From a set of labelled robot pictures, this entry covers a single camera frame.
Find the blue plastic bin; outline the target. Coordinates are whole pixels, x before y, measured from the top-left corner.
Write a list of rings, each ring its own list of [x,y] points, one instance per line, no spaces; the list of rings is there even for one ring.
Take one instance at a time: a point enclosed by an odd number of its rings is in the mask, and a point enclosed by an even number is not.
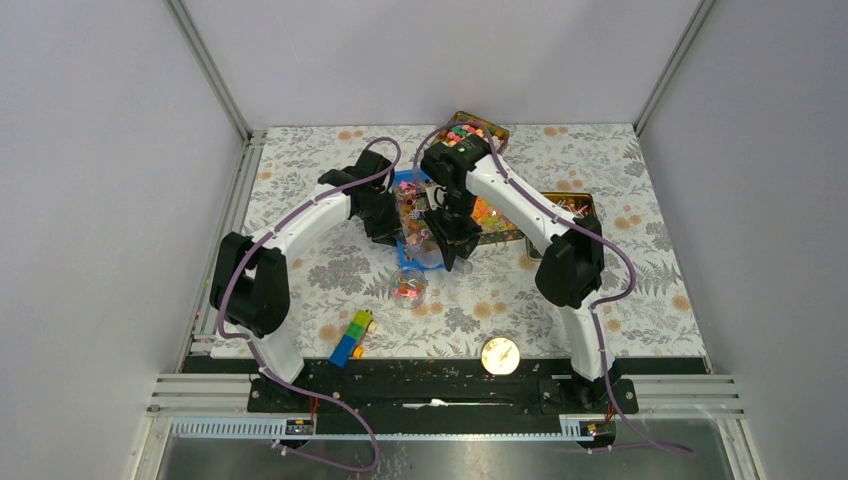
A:
[[[405,258],[404,245],[424,240],[436,242],[423,214],[434,208],[432,189],[437,184],[424,173],[419,174],[419,183],[416,183],[415,179],[412,170],[397,171],[392,187],[402,227],[402,237],[397,242],[399,264],[402,267],[413,267]]]

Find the clear glass jar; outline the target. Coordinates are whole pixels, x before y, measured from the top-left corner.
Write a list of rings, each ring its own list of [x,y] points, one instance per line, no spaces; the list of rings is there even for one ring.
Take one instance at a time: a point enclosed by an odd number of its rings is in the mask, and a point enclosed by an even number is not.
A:
[[[427,286],[426,276],[421,270],[401,267],[390,277],[388,290],[397,307],[412,310],[424,303]]]

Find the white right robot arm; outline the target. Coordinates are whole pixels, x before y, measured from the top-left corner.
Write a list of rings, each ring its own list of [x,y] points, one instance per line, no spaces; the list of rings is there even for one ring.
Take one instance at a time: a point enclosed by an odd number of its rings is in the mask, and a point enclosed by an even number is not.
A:
[[[446,270],[466,262],[479,243],[482,229],[472,217],[478,198],[504,214],[541,253],[535,285],[562,316],[577,378],[575,402],[589,412],[601,410],[613,398],[608,380],[613,362],[604,351],[602,329],[587,318],[585,303],[600,289],[605,267],[598,219],[577,218],[548,200],[477,136],[426,148],[419,167],[444,190],[439,206],[423,217]]]

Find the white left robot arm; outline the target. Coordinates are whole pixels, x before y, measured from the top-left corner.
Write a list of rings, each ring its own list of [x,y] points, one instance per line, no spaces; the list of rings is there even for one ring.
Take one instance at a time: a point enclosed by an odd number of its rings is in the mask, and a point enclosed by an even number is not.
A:
[[[310,385],[299,377],[305,361],[283,323],[291,308],[289,271],[293,263],[332,228],[359,219],[366,237],[393,246],[401,233],[391,190],[394,162],[363,150],[356,162],[322,174],[307,199],[264,231],[230,232],[218,247],[209,304],[216,329],[235,327],[247,341],[261,372],[274,379],[272,398],[288,411],[309,401]]]

